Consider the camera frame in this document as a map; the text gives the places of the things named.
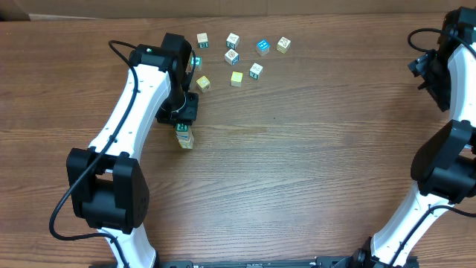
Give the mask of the green R block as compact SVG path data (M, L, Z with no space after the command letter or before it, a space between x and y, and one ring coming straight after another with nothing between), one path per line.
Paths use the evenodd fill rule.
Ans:
M191 134L191 128L186 124L177 124L176 125L176 135L177 136L189 136Z

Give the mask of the blue X block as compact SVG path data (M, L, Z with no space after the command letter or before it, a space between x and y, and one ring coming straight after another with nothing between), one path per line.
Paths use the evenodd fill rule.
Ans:
M176 137L177 137L178 140L189 141L191 138L193 138L193 134L190 134L190 135L177 135Z

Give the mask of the plain wooden block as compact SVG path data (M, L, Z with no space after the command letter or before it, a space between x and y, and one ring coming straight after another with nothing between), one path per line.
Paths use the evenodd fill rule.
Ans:
M179 144L189 144L190 146L193 146L194 138L191 138L189 141L185 140L178 140Z

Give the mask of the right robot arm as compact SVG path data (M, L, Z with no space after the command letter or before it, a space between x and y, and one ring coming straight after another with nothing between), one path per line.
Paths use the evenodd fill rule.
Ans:
M475 9L448 12L437 33L438 49L423 50L408 68L449 121L418 149L414 182L391 219L337 267L417 267L410 253L440 216L470 216L455 206L475 196L475 159L460 154L475 149Z

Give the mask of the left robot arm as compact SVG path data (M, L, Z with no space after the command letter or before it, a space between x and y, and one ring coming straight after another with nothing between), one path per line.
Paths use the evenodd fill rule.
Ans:
M114 267L159 267L144 227L149 189L140 157L154 121L188 131L196 120L199 96L190 91L195 69L188 65L195 52L184 36L174 33L166 33L158 47L130 48L122 58L129 68L126 85L109 120L86 149L68 154L69 189L54 209L49 229L62 238L54 223L71 200L75 216L94 229L78 239L105 238Z

